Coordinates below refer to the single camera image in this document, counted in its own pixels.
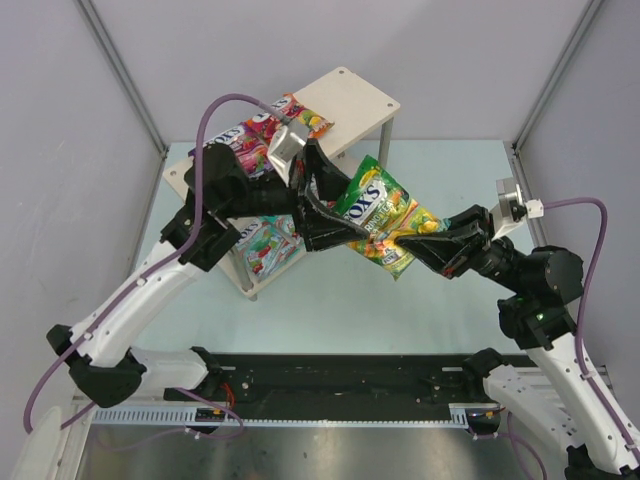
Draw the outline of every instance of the colorful snack bag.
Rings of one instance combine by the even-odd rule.
[[[216,135],[207,142],[207,144],[210,143],[229,145],[249,178],[259,177],[263,173],[273,170],[273,166],[267,160],[267,146],[246,123],[241,123]],[[195,149],[189,152],[190,157],[194,155]]]
[[[293,223],[293,217],[291,215],[273,215],[262,218],[271,225],[282,230],[286,235],[289,235],[289,237],[294,240],[297,241],[300,238],[300,235],[296,233],[296,226]]]
[[[271,106],[284,113],[287,117],[296,118],[300,123],[309,127],[311,129],[309,133],[311,138],[320,138],[333,126],[333,123],[326,118],[298,103],[292,93],[285,93],[280,100],[272,103]],[[265,142],[270,143],[271,138],[280,128],[280,120],[267,112],[262,112],[247,120],[247,125],[260,135]]]
[[[398,279],[415,258],[395,244],[400,235],[441,232],[449,220],[439,220],[416,202],[377,160],[367,155],[334,208],[347,220],[371,233],[349,247],[382,266]]]
[[[236,246],[258,280],[277,271],[299,251],[273,225],[260,219],[251,222],[240,235]]]

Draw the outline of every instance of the white shelf board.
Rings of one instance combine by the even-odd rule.
[[[329,159],[355,145],[400,110],[400,103],[345,67],[294,93],[304,106],[335,122],[320,139]]]

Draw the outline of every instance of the white wall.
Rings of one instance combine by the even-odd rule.
[[[160,159],[68,0],[0,2],[0,478],[45,334],[89,314],[132,260]],[[35,418],[68,403],[59,372]]]
[[[219,95],[272,101],[339,65],[402,103],[394,138],[511,140],[586,2],[95,1],[166,141]]]
[[[606,2],[575,63],[523,149],[534,195],[596,196],[609,230],[587,310],[587,347],[605,362],[627,413],[640,422],[638,181],[640,2]],[[598,229],[595,207],[545,214],[551,243],[585,261]]]

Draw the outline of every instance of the table surface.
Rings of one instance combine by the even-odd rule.
[[[173,144],[167,166],[191,148],[192,143]],[[362,141],[349,153],[363,158],[377,149],[377,141]],[[495,181],[511,176],[499,141],[392,141],[388,169],[441,217],[475,203],[493,207]],[[178,195],[161,182],[141,259],[180,206]],[[511,238],[522,251],[533,247],[526,227]],[[305,256],[257,302],[214,268],[160,312],[136,345],[167,351],[198,345],[225,353],[444,354],[486,347],[516,353],[498,325],[496,301],[509,296],[473,272],[450,281],[417,261],[394,281],[341,246]]]

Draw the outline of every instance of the candy bag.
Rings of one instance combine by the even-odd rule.
[[[300,123],[309,127],[311,129],[309,137],[311,138],[320,138],[333,126],[333,123],[326,118],[298,103],[292,93],[285,93],[280,100],[272,103],[271,106],[284,113],[287,117],[296,118]],[[280,124],[280,120],[267,112],[259,113],[247,120],[249,128],[260,135],[267,143],[271,142],[271,138],[280,128]]]
[[[267,160],[267,146],[246,123],[241,123],[216,135],[207,142],[207,144],[210,143],[229,145],[249,178],[259,177],[263,173],[273,170],[273,166]],[[195,149],[189,152],[190,157],[194,155]]]
[[[262,218],[269,222],[271,225],[274,225],[275,227],[282,230],[292,239],[297,241],[300,238],[300,235],[296,233],[296,226],[293,223],[293,217],[291,215],[272,215]]]
[[[367,155],[334,211],[364,227],[368,240],[348,246],[398,279],[415,258],[395,244],[400,235],[441,232],[449,220],[439,220],[416,202],[377,160]]]
[[[256,219],[240,232],[236,243],[238,251],[249,270],[263,280],[293,258],[299,249],[289,243],[276,227],[267,221]]]

